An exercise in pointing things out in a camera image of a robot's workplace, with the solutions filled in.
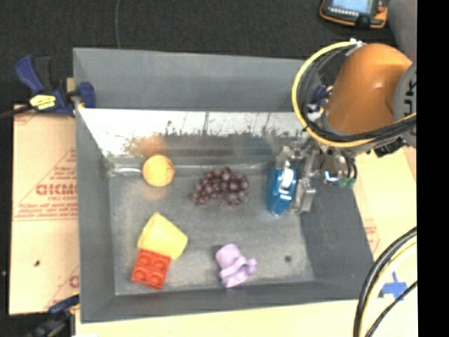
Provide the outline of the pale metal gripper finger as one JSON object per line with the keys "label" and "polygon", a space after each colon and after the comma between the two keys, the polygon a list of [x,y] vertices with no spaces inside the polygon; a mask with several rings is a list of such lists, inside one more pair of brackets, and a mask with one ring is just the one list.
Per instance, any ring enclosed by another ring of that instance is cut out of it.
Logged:
{"label": "pale metal gripper finger", "polygon": [[275,158],[275,168],[276,170],[284,171],[292,168],[291,160],[292,160],[293,151],[289,146],[283,146],[281,151]]}
{"label": "pale metal gripper finger", "polygon": [[316,187],[308,178],[301,179],[297,184],[295,207],[298,213],[309,213],[316,195]]}

